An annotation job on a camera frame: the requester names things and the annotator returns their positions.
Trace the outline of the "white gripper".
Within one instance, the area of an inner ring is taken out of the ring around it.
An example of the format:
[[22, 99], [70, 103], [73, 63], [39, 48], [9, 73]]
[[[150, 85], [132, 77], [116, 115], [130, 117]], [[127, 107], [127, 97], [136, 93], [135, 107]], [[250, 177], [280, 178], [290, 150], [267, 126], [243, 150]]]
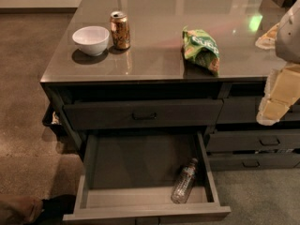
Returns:
[[[278, 32], [278, 23], [259, 37], [255, 46], [272, 50]], [[300, 98], [300, 65], [287, 63], [282, 69], [272, 69], [264, 88], [256, 120], [260, 125], [273, 126]]]

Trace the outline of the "brown robot base part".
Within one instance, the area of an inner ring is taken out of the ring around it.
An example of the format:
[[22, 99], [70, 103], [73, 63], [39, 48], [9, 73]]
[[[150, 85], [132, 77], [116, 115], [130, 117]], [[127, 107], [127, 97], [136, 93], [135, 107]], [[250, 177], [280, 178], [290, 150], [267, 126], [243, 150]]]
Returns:
[[29, 195], [0, 195], [0, 225], [62, 225], [72, 214], [75, 195], [40, 199]]

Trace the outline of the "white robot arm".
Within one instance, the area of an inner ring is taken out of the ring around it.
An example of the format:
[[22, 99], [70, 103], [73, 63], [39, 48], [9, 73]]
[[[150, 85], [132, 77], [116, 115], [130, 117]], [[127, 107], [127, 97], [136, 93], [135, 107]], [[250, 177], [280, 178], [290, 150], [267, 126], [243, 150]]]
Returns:
[[284, 68], [272, 69], [268, 75], [256, 116], [259, 124], [272, 126], [300, 98], [300, 0], [255, 45], [274, 49], [276, 56], [286, 61]]

